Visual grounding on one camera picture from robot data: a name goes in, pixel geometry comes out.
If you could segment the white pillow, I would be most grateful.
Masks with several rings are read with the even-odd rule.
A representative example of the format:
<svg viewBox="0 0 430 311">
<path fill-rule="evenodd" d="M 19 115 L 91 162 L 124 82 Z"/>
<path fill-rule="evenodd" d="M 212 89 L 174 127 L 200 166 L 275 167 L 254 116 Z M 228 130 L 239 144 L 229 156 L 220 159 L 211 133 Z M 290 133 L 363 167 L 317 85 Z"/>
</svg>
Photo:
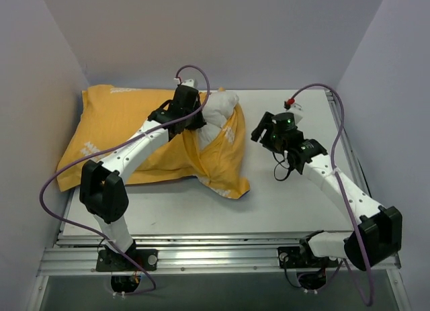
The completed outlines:
<svg viewBox="0 0 430 311">
<path fill-rule="evenodd" d="M 200 150 L 204 150 L 219 135 L 227 120 L 233 115 L 238 102 L 239 97 L 233 91 L 217 91 L 210 94 L 202 110 L 206 124 L 198 129 Z"/>
</svg>

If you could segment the yellow printed pillowcase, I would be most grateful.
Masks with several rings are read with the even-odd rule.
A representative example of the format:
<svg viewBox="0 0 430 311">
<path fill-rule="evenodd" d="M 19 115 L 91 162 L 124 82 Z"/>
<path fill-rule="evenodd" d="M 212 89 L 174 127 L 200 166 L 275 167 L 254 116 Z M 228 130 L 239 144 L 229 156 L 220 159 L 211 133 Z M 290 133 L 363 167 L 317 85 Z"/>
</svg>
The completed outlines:
<svg viewBox="0 0 430 311">
<path fill-rule="evenodd" d="M 163 89 L 131 89 L 96 85 L 82 92 L 83 113 L 58 168 L 74 163 L 61 173 L 61 191 L 78 186 L 82 164 L 78 159 L 119 145 L 131 138 L 149 114 L 174 92 Z M 196 177 L 222 197 L 239 199 L 250 190 L 241 175 L 245 156 L 245 117 L 240 103 L 222 131 L 204 150 L 199 149 L 198 130 L 186 130 L 154 152 L 128 180 L 129 185 L 172 181 Z"/>
</svg>

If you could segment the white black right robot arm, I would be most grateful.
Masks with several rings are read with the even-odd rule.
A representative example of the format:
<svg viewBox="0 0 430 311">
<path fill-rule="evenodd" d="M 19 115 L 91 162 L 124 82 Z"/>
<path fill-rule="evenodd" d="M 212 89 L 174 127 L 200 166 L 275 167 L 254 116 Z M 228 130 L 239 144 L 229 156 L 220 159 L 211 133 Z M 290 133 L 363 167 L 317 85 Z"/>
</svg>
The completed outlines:
<svg viewBox="0 0 430 311">
<path fill-rule="evenodd" d="M 300 241 L 299 260 L 308 266 L 324 258 L 347 259 L 361 271 L 399 252 L 402 246 L 402 214 L 386 208 L 363 192 L 315 139 L 306 139 L 291 112 L 265 112 L 251 140 L 273 154 L 281 154 L 288 171 L 297 171 L 313 182 L 339 209 L 353 227 L 347 236 L 319 230 Z"/>
</svg>

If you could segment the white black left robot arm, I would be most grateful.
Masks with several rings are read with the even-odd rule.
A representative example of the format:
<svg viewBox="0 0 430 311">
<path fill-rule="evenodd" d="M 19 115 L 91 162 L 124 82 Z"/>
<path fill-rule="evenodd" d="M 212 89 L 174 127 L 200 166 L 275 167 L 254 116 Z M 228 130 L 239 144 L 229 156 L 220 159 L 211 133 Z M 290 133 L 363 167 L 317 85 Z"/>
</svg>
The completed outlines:
<svg viewBox="0 0 430 311">
<path fill-rule="evenodd" d="M 172 99 L 152 111 L 133 135 L 138 140 L 95 162 L 88 160 L 81 171 L 79 200 L 94 216 L 101 232 L 107 236 L 107 246 L 113 251 L 111 261 L 120 270 L 135 264 L 135 252 L 124 214 L 129 200 L 125 183 L 133 172 L 156 150 L 184 130 L 197 130 L 206 122 L 197 83 L 193 79 L 180 83 Z"/>
</svg>

